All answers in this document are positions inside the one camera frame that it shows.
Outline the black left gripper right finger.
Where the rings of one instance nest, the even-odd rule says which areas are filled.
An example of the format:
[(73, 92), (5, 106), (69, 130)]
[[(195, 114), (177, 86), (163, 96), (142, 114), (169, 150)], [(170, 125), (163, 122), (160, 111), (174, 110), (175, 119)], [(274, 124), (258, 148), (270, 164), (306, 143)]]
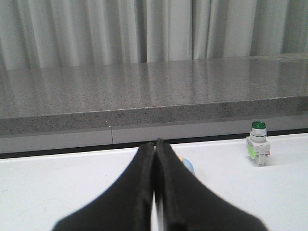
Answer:
[(155, 149), (155, 202), (161, 231), (265, 231), (261, 220), (226, 202), (202, 184), (170, 144)]

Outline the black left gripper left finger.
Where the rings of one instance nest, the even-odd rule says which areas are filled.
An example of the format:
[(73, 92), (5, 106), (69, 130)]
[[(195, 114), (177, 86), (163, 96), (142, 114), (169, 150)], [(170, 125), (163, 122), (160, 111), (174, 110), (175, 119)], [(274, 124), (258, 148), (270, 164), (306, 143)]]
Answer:
[(55, 231), (149, 231), (154, 144), (139, 146), (120, 177), (85, 207), (58, 221)]

